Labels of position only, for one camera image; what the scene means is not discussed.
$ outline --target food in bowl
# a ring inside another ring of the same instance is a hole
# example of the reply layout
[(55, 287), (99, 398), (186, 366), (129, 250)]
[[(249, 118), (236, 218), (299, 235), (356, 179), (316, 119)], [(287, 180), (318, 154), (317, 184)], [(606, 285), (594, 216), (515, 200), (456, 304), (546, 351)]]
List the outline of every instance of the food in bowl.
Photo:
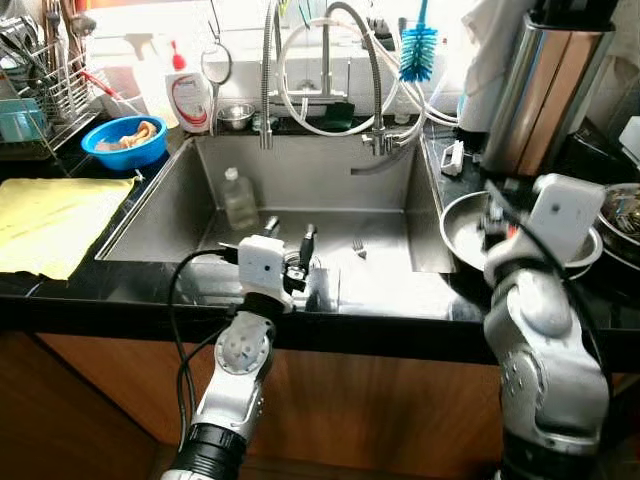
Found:
[(137, 147), (151, 140), (158, 133), (156, 126), (143, 120), (138, 125), (136, 133), (133, 135), (125, 135), (117, 143), (109, 143), (101, 140), (96, 145), (96, 150), (100, 152), (115, 152), (118, 150), (124, 150), (131, 147)]
[[(147, 121), (157, 129), (157, 134), (140, 145), (115, 151), (101, 151), (96, 147), (101, 142), (119, 143), (122, 137), (136, 133), (140, 122)], [(112, 170), (131, 170), (149, 165), (165, 156), (167, 151), (167, 124), (160, 117), (136, 115), (122, 117), (94, 128), (82, 139), (82, 149), (96, 157)]]

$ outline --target small steel bowl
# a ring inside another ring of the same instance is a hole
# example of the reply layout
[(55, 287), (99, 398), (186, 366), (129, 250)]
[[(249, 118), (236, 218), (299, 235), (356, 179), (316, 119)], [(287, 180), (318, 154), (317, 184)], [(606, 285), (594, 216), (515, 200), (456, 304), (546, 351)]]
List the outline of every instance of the small steel bowl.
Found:
[(230, 105), (218, 112), (218, 120), (222, 120), (224, 126), (230, 130), (244, 130), (254, 113), (256, 108), (250, 103)]

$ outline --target stainless steel sink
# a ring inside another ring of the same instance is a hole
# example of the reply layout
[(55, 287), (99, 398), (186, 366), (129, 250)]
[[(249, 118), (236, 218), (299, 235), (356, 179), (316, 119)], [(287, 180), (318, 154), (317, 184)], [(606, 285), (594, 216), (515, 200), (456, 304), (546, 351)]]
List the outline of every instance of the stainless steel sink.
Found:
[[(398, 161), (381, 173), (352, 175), (351, 168), (379, 161), (358, 137), (280, 136), (271, 151), (260, 150), (257, 137), (190, 139), (97, 258), (178, 262), (218, 242), (238, 243), (251, 231), (229, 228), (219, 196), (224, 171), (233, 166), (251, 179), (262, 220), (280, 217), (288, 250), (298, 249), (306, 224), (318, 227), (318, 266), (451, 272), (424, 145), (395, 155)], [(354, 240), (366, 259), (354, 252)]]

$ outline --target black wire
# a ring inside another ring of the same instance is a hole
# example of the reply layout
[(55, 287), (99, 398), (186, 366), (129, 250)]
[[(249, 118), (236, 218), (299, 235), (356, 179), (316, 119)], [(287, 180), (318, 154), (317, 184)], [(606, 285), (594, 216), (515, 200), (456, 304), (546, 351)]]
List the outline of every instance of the black wire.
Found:
[(551, 266), (551, 268), (555, 271), (555, 273), (560, 277), (563, 281), (562, 284), (564, 289), (566, 290), (569, 300), (575, 307), (578, 313), (578, 318), (580, 323), (584, 327), (585, 332), (587, 333), (587, 337), (589, 338), (589, 343), (593, 347), (593, 354), (596, 357), (596, 361), (600, 365), (602, 372), (607, 379), (607, 384), (609, 385), (609, 391), (611, 392), (612, 383), (611, 383), (611, 374), (607, 369), (604, 357), (602, 355), (602, 351), (600, 349), (600, 342), (598, 339), (598, 328), (596, 323), (591, 316), (591, 312), (587, 308), (582, 295), (578, 291), (578, 289), (573, 284), (569, 274), (564, 268), (564, 265), (560, 263), (558, 257), (556, 257), (553, 252), (545, 245), (545, 243), (540, 240), (537, 234), (535, 234), (527, 225), (526, 222), (523, 221), (518, 214), (518, 212), (511, 206), (509, 201), (502, 195), (500, 190), (495, 186), (495, 184), (491, 180), (486, 181), (486, 189), (489, 192), (489, 195), (500, 205), (502, 208), (507, 220), (514, 223), (518, 226), (524, 233), (529, 237), (529, 239), (538, 247), (538, 250), (545, 257), (546, 262)]
[[(206, 347), (211, 342), (213, 342), (216, 338), (218, 338), (218, 335), (220, 335), (220, 333), (225, 328), (227, 328), (227, 325), (228, 325), (228, 322), (225, 323), (218, 330), (213, 332), (211, 335), (209, 335), (207, 338), (205, 338), (202, 342), (200, 342), (191, 351), (191, 353), (189, 353), (185, 357), (185, 359), (182, 362), (180, 362), (180, 367), (178, 368), (178, 375), (177, 375), (177, 378), (176, 378), (176, 390), (178, 392), (178, 403), (180, 403), (180, 401), (182, 401), (182, 404), (184, 405), (184, 394), (183, 394), (183, 390), (182, 390), (182, 379), (184, 377), (185, 371), (191, 370), (191, 368), (189, 367), (189, 362), (191, 361), (191, 359), (193, 357), (195, 357), (198, 354), (198, 352), (200, 352), (200, 350), (202, 350), (204, 347)], [(182, 416), (182, 412), (183, 412), (183, 410), (180, 409), (180, 443), (178, 444), (178, 451), (182, 450), (182, 446), (184, 445), (184, 441), (185, 441), (186, 436), (187, 436), (186, 412), (185, 412), (185, 416), (184, 417)]]
[[(176, 321), (175, 310), (173, 308), (173, 297), (176, 290), (176, 285), (178, 283), (178, 278), (180, 277), (180, 273), (187, 266), (187, 264), (196, 257), (201, 257), (203, 255), (217, 255), (220, 253), (220, 250), (200, 250), (198, 252), (193, 252), (190, 255), (187, 255), (182, 261), (178, 264), (173, 275), (171, 276), (171, 281), (169, 283), (169, 296), (167, 299), (167, 310), (169, 313), (169, 323), (171, 324), (171, 330), (173, 331), (173, 338), (176, 344), (176, 348), (178, 350), (178, 355), (180, 356), (180, 362), (184, 363), (187, 355), (184, 351), (184, 346), (182, 345), (182, 339), (180, 338), (180, 332), (178, 331), (178, 322)], [(187, 378), (187, 389), (189, 391), (189, 405), (191, 407), (191, 412), (196, 409), (196, 389), (193, 383), (193, 375), (191, 374), (191, 369), (189, 368), (188, 362), (185, 368), (186, 378)], [(179, 386), (179, 395), (178, 395), (178, 407), (180, 408), (180, 421), (186, 425), (187, 422), (187, 409), (184, 404), (184, 396), (182, 395), (182, 383)]]

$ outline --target stainless steel pan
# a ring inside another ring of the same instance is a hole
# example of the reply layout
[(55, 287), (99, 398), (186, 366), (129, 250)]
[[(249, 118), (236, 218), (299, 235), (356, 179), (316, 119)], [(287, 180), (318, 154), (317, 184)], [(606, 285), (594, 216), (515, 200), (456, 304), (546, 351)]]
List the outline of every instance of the stainless steel pan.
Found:
[(596, 221), (596, 229), (604, 242), (605, 252), (636, 270), (640, 270), (640, 232), (629, 234), (623, 218), (640, 211), (640, 184), (618, 183), (606, 190), (604, 205)]
[[(440, 218), (440, 234), (453, 254), (464, 263), (483, 271), (486, 252), (482, 250), (483, 234), (478, 230), (478, 220), (489, 201), (489, 193), (475, 192), (451, 203)], [(571, 269), (572, 278), (583, 275), (602, 254), (602, 239), (591, 228), (589, 235), (565, 267)]]

